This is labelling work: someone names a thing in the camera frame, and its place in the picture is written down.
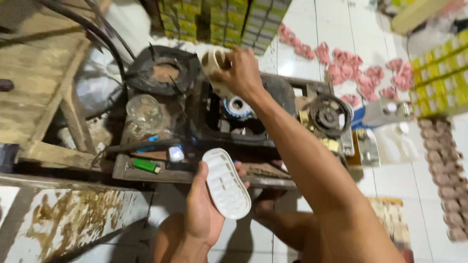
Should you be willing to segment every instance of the wooden table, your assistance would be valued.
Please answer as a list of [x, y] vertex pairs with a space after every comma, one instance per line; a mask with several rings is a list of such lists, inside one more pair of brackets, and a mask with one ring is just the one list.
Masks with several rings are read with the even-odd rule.
[[[83, 0], [61, 3], [89, 20], [95, 17]], [[98, 3], [105, 12], [111, 0]], [[74, 21], [45, 7], [32, 8], [35, 11], [17, 31], [0, 34], [0, 79], [15, 84], [13, 90], [0, 93], [0, 142], [20, 145], [16, 161], [91, 168], [96, 152], [73, 87], [90, 41]], [[42, 142], [58, 108], [77, 151]]]

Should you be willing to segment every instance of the white plastic jug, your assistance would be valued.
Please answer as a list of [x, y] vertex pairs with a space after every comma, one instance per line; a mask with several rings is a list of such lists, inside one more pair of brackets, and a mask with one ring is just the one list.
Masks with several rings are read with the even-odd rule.
[[380, 162], [399, 164], [417, 161], [420, 155], [415, 143], [406, 137], [410, 131], [407, 123], [394, 123], [375, 130]]

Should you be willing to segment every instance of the knee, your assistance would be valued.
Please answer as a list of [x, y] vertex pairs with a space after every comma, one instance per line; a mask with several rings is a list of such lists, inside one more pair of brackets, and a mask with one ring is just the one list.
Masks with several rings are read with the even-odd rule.
[[183, 213], [177, 212], [170, 215], [161, 223], [159, 231], [170, 237], [182, 237], [184, 231]]

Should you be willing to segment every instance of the dirt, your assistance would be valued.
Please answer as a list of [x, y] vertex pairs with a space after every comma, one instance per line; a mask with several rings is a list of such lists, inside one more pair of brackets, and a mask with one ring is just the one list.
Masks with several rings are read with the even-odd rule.
[[172, 79], [177, 79], [179, 76], [179, 70], [171, 66], [154, 66], [153, 67], [153, 79], [159, 82], [172, 82]]

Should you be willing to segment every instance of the black rubber hose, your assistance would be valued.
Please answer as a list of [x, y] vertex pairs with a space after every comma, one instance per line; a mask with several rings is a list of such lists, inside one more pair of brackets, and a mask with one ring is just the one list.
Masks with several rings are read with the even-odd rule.
[[115, 28], [113, 28], [109, 22], [107, 22], [107, 20], [104, 18], [104, 16], [102, 15], [101, 11], [99, 10], [99, 8], [97, 7], [97, 5], [95, 3], [93, 3], [91, 0], [85, 0], [85, 2], [89, 5], [89, 7], [94, 11], [94, 13], [96, 14], [96, 16], [101, 19], [101, 21], [103, 22], [104, 26], [112, 33], [114, 34], [117, 39], [120, 41], [120, 43], [122, 43], [122, 45], [124, 46], [125, 50], [127, 50], [127, 52], [130, 54], [130, 57], [132, 57], [133, 60], [136, 59], [135, 55], [133, 54], [132, 50], [130, 49], [130, 47], [127, 45], [127, 43], [125, 43], [125, 41], [123, 40], [123, 38], [117, 33], [117, 31], [115, 30]]
[[112, 55], [114, 56], [118, 69], [120, 71], [120, 76], [122, 76], [122, 82], [125, 84], [125, 69], [124, 69], [124, 63], [122, 61], [122, 58], [120, 57], [117, 48], [114, 46], [112, 41], [102, 32], [99, 28], [97, 28], [95, 25], [93, 25], [90, 21], [84, 19], [83, 17], [75, 14], [74, 12], [62, 7], [60, 4], [56, 3], [53, 0], [36, 0], [36, 2], [44, 5], [48, 9], [57, 12], [65, 17], [70, 18], [71, 20], [77, 22], [78, 24], [82, 25], [85, 27], [87, 30], [91, 31], [96, 35], [98, 38], [100, 38], [108, 47]]

